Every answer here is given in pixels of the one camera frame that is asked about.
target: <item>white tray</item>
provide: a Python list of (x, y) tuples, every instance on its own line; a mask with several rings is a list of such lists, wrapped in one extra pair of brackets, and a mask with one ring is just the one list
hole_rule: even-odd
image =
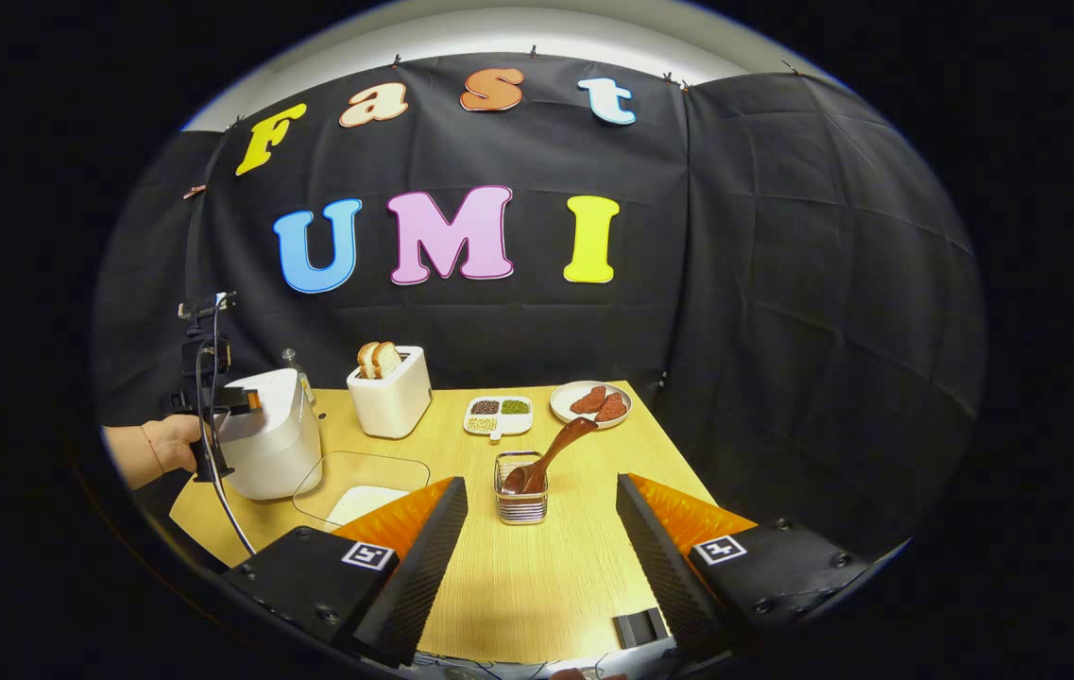
[(553, 415), (561, 418), (562, 422), (570, 422), (575, 418), (587, 418), (591, 421), (596, 420), (597, 414), (576, 414), (571, 411), (570, 404), (586, 396), (589, 392), (596, 387), (600, 387), (600, 385), (605, 388), (605, 397), (609, 394), (620, 392), (620, 401), (624, 404), (624, 415), (620, 418), (613, 418), (613, 420), (599, 422), (597, 425), (599, 425), (599, 430), (620, 425), (620, 423), (624, 422), (625, 418), (628, 418), (628, 414), (633, 413), (633, 396), (629, 396), (628, 392), (623, 391), (620, 387), (611, 387), (611, 385), (599, 382), (597, 379), (580, 379), (577, 382), (567, 382), (563, 387), (558, 387), (557, 390), (553, 390), (553, 394), (549, 395), (549, 405), (553, 409)]
[[(474, 404), (479, 402), (498, 402), (498, 413), (495, 414), (481, 414), (477, 415), (471, 413), (474, 409)], [(525, 414), (504, 414), (503, 413), (503, 402), (523, 402), (528, 405), (528, 413)], [(494, 418), (495, 425), (493, 432), (482, 432), (479, 430), (468, 429), (469, 418)], [(477, 396), (476, 400), (471, 400), (470, 403), (465, 406), (465, 417), (462, 419), (462, 426), (464, 426), (465, 432), (469, 434), (488, 434), (490, 436), (490, 442), (498, 442), (503, 438), (504, 434), (524, 434), (533, 426), (533, 403), (527, 396), (511, 396), (511, 395), (485, 395)]]

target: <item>human hand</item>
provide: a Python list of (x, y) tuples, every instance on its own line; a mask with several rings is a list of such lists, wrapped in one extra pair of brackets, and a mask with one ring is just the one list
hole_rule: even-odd
[(163, 473), (182, 467), (188, 473), (197, 473), (197, 459), (192, 455), (190, 444), (200, 440), (200, 418), (194, 415), (169, 415), (162, 420), (146, 422), (143, 432), (151, 444)]

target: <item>glass bottle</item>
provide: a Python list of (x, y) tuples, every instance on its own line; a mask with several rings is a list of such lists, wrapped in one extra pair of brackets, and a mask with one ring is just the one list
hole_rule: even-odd
[(289, 363), (289, 367), (297, 372), (297, 378), (302, 381), (302, 390), (306, 392), (306, 401), (310, 404), (314, 403), (314, 391), (309, 387), (309, 376), (306, 375), (306, 370), (297, 363), (297, 352), (294, 352), (292, 348), (286, 348), (286, 351), (280, 352), (280, 358)]

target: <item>letter m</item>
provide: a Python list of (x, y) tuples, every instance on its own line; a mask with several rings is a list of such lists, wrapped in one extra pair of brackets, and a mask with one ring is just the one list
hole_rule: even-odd
[(400, 286), (423, 284), (432, 274), (420, 262), (420, 249), (441, 278), (449, 278), (460, 251), (468, 244), (462, 265), (465, 278), (503, 278), (514, 266), (503, 244), (503, 209), (511, 199), (506, 186), (477, 186), (465, 194), (453, 221), (425, 191), (398, 194), (388, 203), (397, 215), (397, 269), (390, 279)]

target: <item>wire basket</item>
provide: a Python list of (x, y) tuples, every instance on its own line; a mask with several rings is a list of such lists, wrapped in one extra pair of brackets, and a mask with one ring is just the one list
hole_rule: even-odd
[(520, 465), (531, 465), (540, 460), (536, 451), (504, 451), (494, 457), (494, 505), (504, 524), (540, 524), (549, 511), (549, 475), (545, 489), (537, 494), (504, 494), (503, 480)]

